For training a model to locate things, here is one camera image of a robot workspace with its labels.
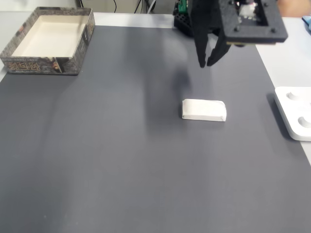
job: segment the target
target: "gray table surface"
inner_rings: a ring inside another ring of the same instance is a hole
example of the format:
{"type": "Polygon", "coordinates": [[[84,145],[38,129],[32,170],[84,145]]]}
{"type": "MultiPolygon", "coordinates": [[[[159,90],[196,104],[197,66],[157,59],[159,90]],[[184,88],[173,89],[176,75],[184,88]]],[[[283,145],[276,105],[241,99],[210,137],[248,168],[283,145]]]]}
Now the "gray table surface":
{"type": "Polygon", "coordinates": [[[176,30],[96,26],[78,76],[0,83],[0,232],[309,233],[273,91],[253,46],[200,69],[176,30]],[[186,98],[227,121],[182,120],[186,98]]]}

